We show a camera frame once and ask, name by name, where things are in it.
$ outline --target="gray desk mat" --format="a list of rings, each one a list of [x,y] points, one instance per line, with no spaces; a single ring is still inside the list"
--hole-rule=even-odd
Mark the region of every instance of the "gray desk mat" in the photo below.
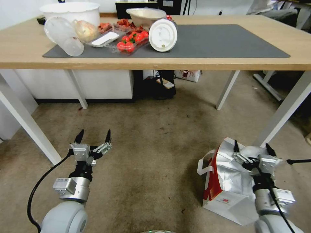
[[[133,58],[287,58],[287,53],[271,45],[243,27],[226,25],[178,25],[178,39],[168,52],[157,52],[148,43],[130,55]],[[81,58],[120,58],[128,55],[112,53],[108,48],[84,46]],[[66,58],[58,45],[43,57]]]

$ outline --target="clear plastic cup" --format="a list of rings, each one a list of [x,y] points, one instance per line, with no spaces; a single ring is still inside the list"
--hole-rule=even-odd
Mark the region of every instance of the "clear plastic cup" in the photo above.
[[[47,37],[69,56],[76,57],[83,53],[84,45],[68,20],[61,17],[50,18],[45,22],[44,31]]]

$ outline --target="bag handle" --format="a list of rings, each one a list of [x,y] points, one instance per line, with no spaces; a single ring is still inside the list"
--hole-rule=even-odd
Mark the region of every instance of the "bag handle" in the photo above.
[[[206,153],[206,155],[203,156],[202,159],[199,160],[198,162],[198,168],[197,168],[197,173],[199,175],[203,175],[204,173],[207,173],[207,176],[209,177],[210,176],[210,173],[209,172],[213,172],[214,174],[214,168],[212,166],[208,166],[206,168],[203,168],[203,160],[204,158],[207,156],[207,155],[210,155],[210,154],[215,154],[215,150],[210,150],[209,152]]]

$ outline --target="red tomato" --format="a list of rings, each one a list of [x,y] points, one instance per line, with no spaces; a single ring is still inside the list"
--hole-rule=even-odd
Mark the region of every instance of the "red tomato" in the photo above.
[[[140,41],[142,41],[143,39],[144,39],[144,38],[143,38],[143,36],[142,36],[140,33],[137,33],[137,35],[134,36],[135,42],[140,42]]]
[[[122,37],[122,41],[124,42],[129,42],[130,41],[130,39],[127,37],[127,36],[124,36],[124,37]]]
[[[127,42],[125,45],[125,50],[128,52],[128,53],[131,53],[134,51],[134,45],[132,42]]]
[[[146,31],[142,31],[141,35],[143,38],[146,38],[149,36],[148,32],[146,32]]]
[[[117,48],[120,52],[124,51],[125,47],[126,47],[126,44],[124,44],[124,42],[122,41],[117,44]]]

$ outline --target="paper bag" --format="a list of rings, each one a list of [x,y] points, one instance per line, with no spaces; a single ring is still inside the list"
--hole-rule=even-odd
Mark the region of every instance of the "paper bag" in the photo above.
[[[177,78],[197,83],[201,74],[201,70],[175,70],[174,74]]]
[[[217,151],[208,152],[198,162],[197,173],[206,173],[203,207],[242,226],[255,222],[253,178],[232,157],[234,140],[225,138]],[[203,168],[203,160],[209,165]]]

